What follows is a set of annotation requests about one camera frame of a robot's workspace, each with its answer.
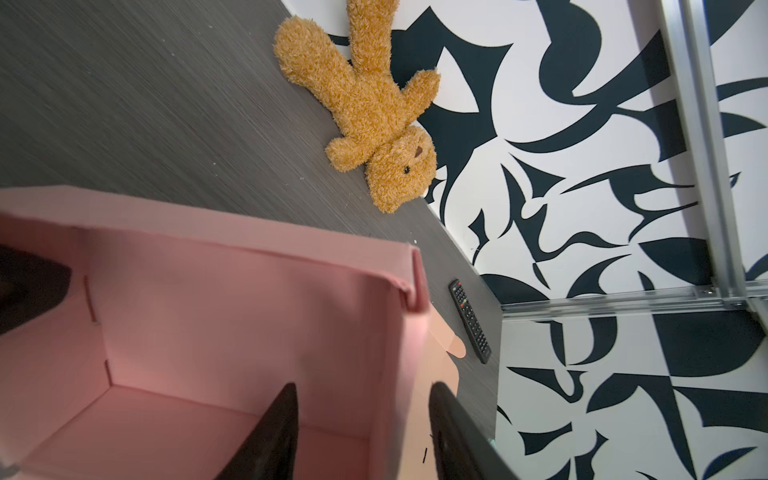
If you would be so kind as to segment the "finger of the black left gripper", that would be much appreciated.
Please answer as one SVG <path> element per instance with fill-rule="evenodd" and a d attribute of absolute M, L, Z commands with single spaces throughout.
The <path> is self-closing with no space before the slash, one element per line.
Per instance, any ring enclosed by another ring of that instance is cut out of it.
<path fill-rule="evenodd" d="M 1 247 L 1 334 L 58 306 L 66 297 L 72 270 L 49 259 Z"/>

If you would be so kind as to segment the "pink cardboard box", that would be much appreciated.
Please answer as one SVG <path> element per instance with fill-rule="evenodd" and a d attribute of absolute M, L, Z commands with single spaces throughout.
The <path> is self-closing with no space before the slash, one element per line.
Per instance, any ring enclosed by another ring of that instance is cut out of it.
<path fill-rule="evenodd" d="M 428 332 L 417 247 L 74 187 L 1 247 L 72 270 L 1 336 L 8 479 L 212 479 L 295 383 L 298 479 L 394 479 Z"/>

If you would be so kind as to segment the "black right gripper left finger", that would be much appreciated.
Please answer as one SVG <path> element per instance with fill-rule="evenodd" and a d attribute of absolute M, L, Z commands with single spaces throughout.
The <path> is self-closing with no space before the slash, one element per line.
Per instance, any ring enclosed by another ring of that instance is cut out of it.
<path fill-rule="evenodd" d="M 297 389 L 288 383 L 216 479 L 292 479 L 298 433 Z"/>

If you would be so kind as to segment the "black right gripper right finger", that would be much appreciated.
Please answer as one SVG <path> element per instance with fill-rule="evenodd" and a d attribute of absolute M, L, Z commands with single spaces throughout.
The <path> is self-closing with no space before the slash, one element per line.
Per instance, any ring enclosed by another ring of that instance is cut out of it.
<path fill-rule="evenodd" d="M 431 386 L 428 406 L 440 480 L 517 479 L 445 383 Z"/>

